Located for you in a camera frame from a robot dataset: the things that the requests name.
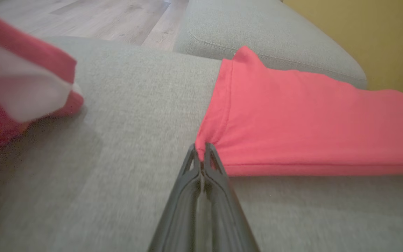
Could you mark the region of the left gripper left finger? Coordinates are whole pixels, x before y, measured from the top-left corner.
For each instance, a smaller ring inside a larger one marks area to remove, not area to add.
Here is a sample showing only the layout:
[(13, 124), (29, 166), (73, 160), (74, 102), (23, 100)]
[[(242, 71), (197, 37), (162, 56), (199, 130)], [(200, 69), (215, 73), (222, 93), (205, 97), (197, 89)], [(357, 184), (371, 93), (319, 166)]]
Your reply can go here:
[(184, 158), (148, 252), (194, 252), (200, 196), (200, 160), (195, 145)]

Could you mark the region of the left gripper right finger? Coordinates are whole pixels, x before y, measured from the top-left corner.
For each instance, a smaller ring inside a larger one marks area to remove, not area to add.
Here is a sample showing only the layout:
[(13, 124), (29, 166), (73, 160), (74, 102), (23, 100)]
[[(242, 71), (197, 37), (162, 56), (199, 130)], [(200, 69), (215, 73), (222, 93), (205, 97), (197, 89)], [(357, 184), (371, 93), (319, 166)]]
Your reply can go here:
[(220, 156), (208, 142), (203, 170), (211, 202), (212, 252), (260, 252)]

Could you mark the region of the red white basketball jersey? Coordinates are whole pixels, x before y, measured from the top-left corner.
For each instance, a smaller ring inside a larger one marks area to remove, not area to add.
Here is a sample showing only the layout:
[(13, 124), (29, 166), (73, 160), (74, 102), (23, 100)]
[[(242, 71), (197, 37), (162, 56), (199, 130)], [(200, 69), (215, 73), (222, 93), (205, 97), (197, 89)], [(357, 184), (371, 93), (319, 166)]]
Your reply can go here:
[[(76, 67), (77, 59), (62, 48), (0, 19), (0, 149), (38, 121), (81, 112), (85, 97)], [(230, 180), (403, 176), (403, 93), (272, 70), (246, 46), (221, 60), (192, 144), (200, 160), (196, 244), (212, 246), (203, 175), (207, 142)]]

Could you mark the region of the grey sofa seat cushion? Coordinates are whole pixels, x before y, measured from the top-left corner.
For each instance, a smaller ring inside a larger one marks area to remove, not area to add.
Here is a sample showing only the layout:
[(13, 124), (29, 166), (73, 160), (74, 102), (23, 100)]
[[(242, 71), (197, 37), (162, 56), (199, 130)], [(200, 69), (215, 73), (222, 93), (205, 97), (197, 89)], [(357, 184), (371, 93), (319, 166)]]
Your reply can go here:
[[(221, 61), (47, 42), (77, 59), (85, 106), (0, 149), (0, 252), (147, 252)], [(403, 176), (231, 182), (261, 252), (403, 252)]]

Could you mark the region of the grey seamed sofa cushion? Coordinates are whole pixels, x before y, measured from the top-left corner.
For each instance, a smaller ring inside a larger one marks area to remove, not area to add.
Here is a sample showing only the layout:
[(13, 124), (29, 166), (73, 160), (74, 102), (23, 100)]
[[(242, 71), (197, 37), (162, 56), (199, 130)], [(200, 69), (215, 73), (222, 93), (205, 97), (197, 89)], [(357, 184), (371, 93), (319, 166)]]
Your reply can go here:
[(173, 51), (232, 59), (242, 46), (275, 70), (327, 75), (366, 89), (357, 61), (281, 0), (189, 0)]

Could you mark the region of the yellow upholstered backrest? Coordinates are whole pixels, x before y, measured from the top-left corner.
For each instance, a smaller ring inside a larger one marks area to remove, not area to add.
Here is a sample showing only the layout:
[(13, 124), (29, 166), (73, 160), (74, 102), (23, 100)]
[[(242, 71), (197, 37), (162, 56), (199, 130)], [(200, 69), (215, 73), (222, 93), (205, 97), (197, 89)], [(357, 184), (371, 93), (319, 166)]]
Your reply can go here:
[(403, 92), (403, 0), (284, 0), (363, 68), (368, 88)]

